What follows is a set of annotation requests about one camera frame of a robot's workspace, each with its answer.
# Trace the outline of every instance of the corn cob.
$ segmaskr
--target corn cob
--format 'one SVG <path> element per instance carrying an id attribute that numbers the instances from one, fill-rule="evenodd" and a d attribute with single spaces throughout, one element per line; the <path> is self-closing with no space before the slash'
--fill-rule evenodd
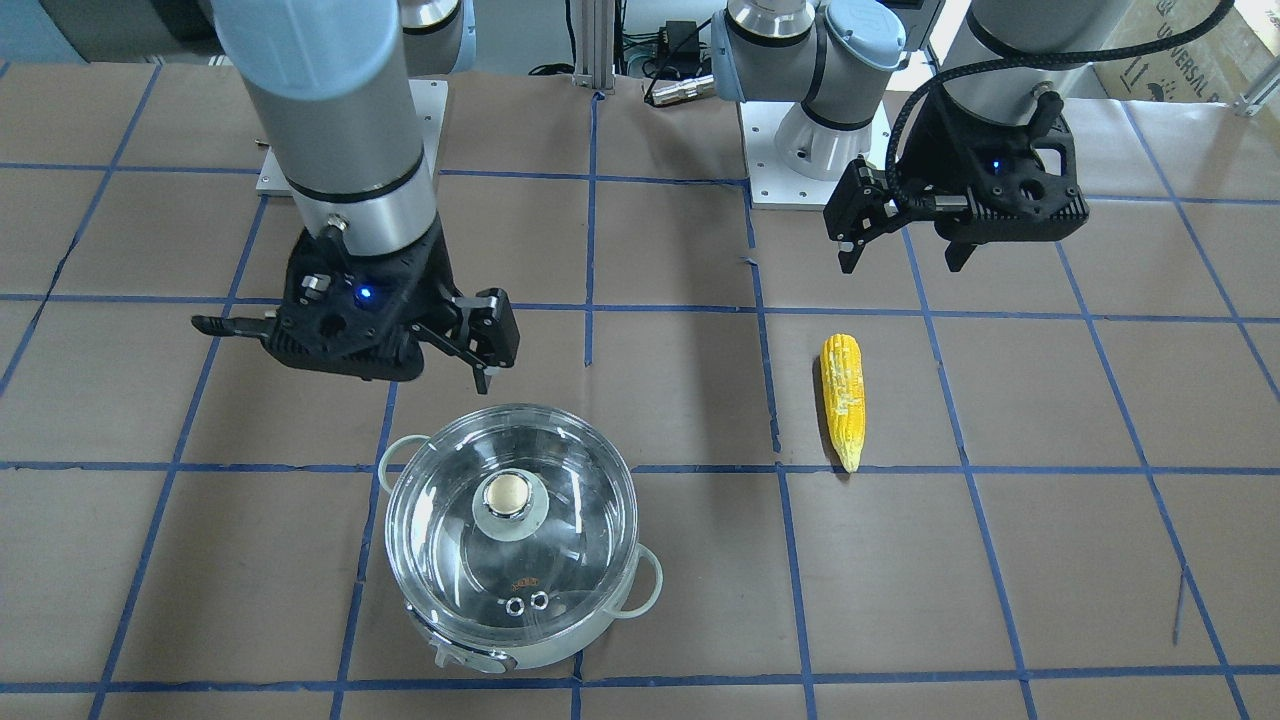
<path id="1" fill-rule="evenodd" d="M 867 395 L 863 389 L 863 352 L 858 341 L 835 334 L 822 346 L 818 360 L 822 395 L 827 405 L 827 430 L 840 464 L 856 473 L 867 438 Z"/>

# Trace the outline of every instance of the pot lid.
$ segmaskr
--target pot lid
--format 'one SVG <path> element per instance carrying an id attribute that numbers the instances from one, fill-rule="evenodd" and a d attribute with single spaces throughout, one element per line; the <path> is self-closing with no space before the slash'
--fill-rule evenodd
<path id="1" fill-rule="evenodd" d="M 517 647 L 602 609 L 636 556 L 636 502 L 618 451 L 554 407 L 454 420 L 408 461 L 387 509 L 387 553 L 419 618 L 451 641 Z"/>

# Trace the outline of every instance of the white pot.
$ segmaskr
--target white pot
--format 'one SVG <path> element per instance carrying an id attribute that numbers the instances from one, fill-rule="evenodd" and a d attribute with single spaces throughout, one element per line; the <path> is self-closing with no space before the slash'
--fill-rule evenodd
<path id="1" fill-rule="evenodd" d="M 392 487 L 392 455 L 422 447 Z M 626 464 L 585 421 L 538 405 L 503 405 L 434 436 L 401 438 L 379 461 L 390 492 L 387 553 L 406 610 L 436 664 L 483 673 L 572 656 L 614 619 L 662 592 L 662 565 L 636 541 Z M 640 559 L 650 597 L 622 610 Z"/>

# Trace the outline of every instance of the pot handle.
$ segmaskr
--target pot handle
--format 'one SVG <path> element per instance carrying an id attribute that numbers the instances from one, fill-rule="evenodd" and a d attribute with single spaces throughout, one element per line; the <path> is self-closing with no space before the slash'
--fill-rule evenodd
<path id="1" fill-rule="evenodd" d="M 648 560 L 653 565 L 653 593 L 649 594 L 649 600 L 644 601 L 644 605 L 636 607 L 635 610 L 612 610 L 609 615 L 613 615 L 618 620 L 631 620 L 632 618 L 639 618 L 658 602 L 658 596 L 662 594 L 662 562 L 658 562 L 658 556 L 653 553 L 648 547 L 636 543 L 640 548 L 640 557 Z"/>
<path id="2" fill-rule="evenodd" d="M 383 452 L 381 459 L 378 460 L 378 484 L 383 486 L 383 489 L 387 491 L 388 495 L 390 495 L 392 488 L 396 487 L 387 480 L 387 465 L 392 461 L 392 455 L 396 455 L 397 450 L 404 447 L 411 442 L 416 442 L 419 445 L 426 445 L 430 439 L 431 436 L 404 436 L 398 441 L 393 442 L 387 448 L 387 452 Z"/>

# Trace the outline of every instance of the metal mounting plate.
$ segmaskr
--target metal mounting plate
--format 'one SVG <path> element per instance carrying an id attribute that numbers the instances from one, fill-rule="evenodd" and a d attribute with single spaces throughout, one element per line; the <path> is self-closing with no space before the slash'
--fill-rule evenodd
<path id="1" fill-rule="evenodd" d="M 449 99 L 449 83 L 443 79 L 410 79 L 410 94 L 413 96 L 413 111 L 422 118 L 422 147 L 426 150 L 426 167 L 435 176 L 435 158 L 440 151 L 440 131 L 444 128 L 444 110 Z M 259 195 L 288 197 L 289 183 L 280 172 L 275 152 L 266 150 L 262 172 L 257 174 Z"/>
<path id="2" fill-rule="evenodd" d="M 792 170 L 773 146 L 773 136 L 794 102 L 742 102 L 742 149 L 751 178 L 751 205 L 765 210 L 822 210 L 836 190 L 836 181 L 817 181 Z M 872 120 L 872 165 L 884 165 L 888 145 L 884 105 Z"/>

